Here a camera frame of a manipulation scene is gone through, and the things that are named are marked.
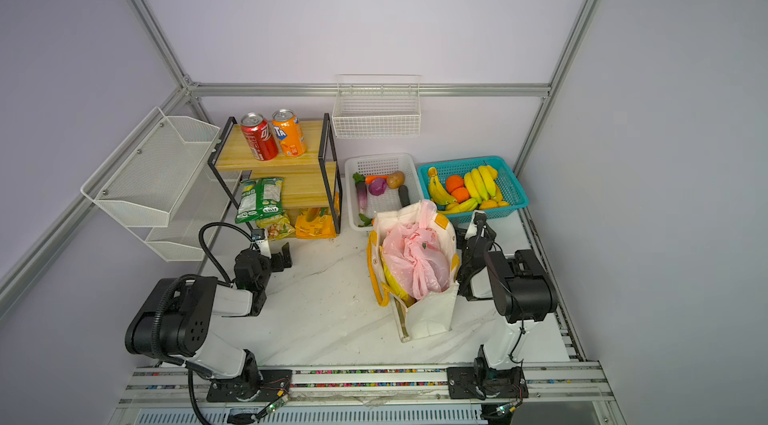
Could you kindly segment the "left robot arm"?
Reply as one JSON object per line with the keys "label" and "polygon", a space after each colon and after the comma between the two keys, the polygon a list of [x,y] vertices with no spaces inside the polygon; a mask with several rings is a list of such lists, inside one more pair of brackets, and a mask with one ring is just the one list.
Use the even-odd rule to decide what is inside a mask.
{"label": "left robot arm", "polygon": [[[248,246],[235,257],[229,275],[206,243],[212,228],[243,235]],[[128,353],[182,367],[190,380],[210,383],[209,402],[251,402],[285,399],[292,380],[289,370],[263,371],[255,354],[233,345],[211,330],[219,318],[259,315],[273,274],[292,267],[290,245],[272,252],[266,231],[246,231],[223,221],[203,225],[198,239],[219,277],[185,274],[157,282],[129,324],[124,345]]]}

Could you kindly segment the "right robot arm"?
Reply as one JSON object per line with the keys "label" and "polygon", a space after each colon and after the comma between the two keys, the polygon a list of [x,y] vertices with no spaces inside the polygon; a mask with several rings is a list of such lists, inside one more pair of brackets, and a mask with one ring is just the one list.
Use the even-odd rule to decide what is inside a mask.
{"label": "right robot arm", "polygon": [[558,306],[550,275],[535,252],[520,249],[508,257],[496,238],[487,214],[475,211],[459,241],[458,294],[469,301],[492,301],[504,321],[473,362],[470,393],[481,399],[506,391],[523,393],[524,346],[536,325]]}

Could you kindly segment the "yellow potato chips bag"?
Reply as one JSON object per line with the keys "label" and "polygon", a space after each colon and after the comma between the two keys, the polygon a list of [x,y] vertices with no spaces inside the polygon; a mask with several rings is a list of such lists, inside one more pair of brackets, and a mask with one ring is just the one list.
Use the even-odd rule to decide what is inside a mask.
{"label": "yellow potato chips bag", "polygon": [[398,300],[403,302],[406,307],[410,307],[416,302],[416,300],[412,296],[410,296],[405,291],[405,289],[398,283],[398,281],[395,279],[395,277],[392,275],[392,273],[389,271],[388,268],[384,268],[384,275],[385,275],[385,280],[390,292]]}

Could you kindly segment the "white canvas tote bag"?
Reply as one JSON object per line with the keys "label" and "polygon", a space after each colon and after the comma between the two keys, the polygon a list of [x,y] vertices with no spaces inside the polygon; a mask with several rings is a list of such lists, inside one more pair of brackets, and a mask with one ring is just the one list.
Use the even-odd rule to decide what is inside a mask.
{"label": "white canvas tote bag", "polygon": [[459,254],[457,253],[457,238],[453,225],[452,228],[456,244],[452,285],[442,293],[432,293],[424,299],[415,302],[412,306],[406,307],[403,302],[390,292],[384,281],[382,260],[377,250],[379,240],[374,231],[373,221],[373,229],[368,235],[366,250],[369,276],[377,304],[381,307],[389,306],[393,309],[398,334],[403,342],[426,338],[450,330],[454,305],[458,294],[456,275],[460,264]]}

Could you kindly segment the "pink plastic grocery bag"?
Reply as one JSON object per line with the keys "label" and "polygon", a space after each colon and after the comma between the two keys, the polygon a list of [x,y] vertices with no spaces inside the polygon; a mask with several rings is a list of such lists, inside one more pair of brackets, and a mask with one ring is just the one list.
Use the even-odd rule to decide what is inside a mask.
{"label": "pink plastic grocery bag", "polygon": [[453,283],[455,234],[450,221],[430,200],[398,211],[383,212],[374,220],[382,271],[388,268],[416,302],[442,293]]}

